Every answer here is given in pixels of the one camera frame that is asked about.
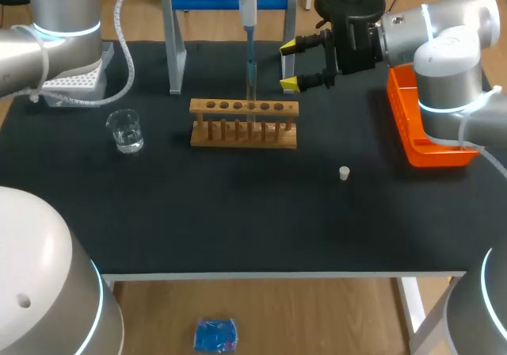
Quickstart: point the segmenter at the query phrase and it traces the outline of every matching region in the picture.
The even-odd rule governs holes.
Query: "small white vial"
[[[350,174],[350,169],[347,166],[342,166],[340,168],[340,179],[342,181],[346,181],[347,178],[349,177],[349,174]]]

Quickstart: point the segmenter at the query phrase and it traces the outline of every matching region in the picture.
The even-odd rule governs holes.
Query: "floor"
[[[115,39],[112,8],[101,0],[103,37]],[[395,10],[437,0],[399,0]],[[507,25],[507,0],[497,0]],[[164,40],[159,0],[127,0],[128,40]],[[180,14],[186,40],[244,40],[237,12]],[[29,23],[27,7],[6,7],[3,26]],[[281,40],[283,14],[259,12],[258,40]],[[315,11],[298,12],[298,34],[315,31]],[[483,52],[492,84],[507,86],[507,34]],[[10,103],[0,104],[0,123]],[[426,311],[448,284],[445,277],[418,280]],[[408,353],[398,293],[391,279],[175,281],[118,284],[124,312],[125,355],[193,353],[199,317],[235,318],[239,354],[402,355]],[[439,354],[447,353],[444,347]]]

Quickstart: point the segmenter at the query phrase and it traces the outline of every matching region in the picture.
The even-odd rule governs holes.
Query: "black table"
[[[190,98],[244,98],[245,45],[187,44],[179,97],[169,95],[164,44],[130,47],[136,80],[122,101],[50,109],[20,98],[0,131],[0,185],[56,208],[103,273],[448,273],[503,236],[507,185],[486,160],[407,162],[386,66],[283,95],[278,44],[260,42],[257,99],[300,102],[298,149],[206,149],[189,146]],[[318,50],[296,62],[296,73],[323,66]],[[127,75],[118,46],[107,73],[113,94]],[[137,155],[119,154],[105,128],[125,108],[141,118]],[[494,154],[507,163],[506,151]]]

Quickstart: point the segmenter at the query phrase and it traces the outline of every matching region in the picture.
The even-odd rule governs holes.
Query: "blue object on floor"
[[[193,348],[203,353],[231,353],[238,344],[238,331],[233,319],[207,320],[197,323]]]

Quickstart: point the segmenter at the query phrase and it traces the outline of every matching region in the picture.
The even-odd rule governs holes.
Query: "orange plastic crate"
[[[457,167],[467,165],[477,151],[432,143],[425,135],[415,73],[411,66],[391,68],[387,95],[409,162],[416,167]]]

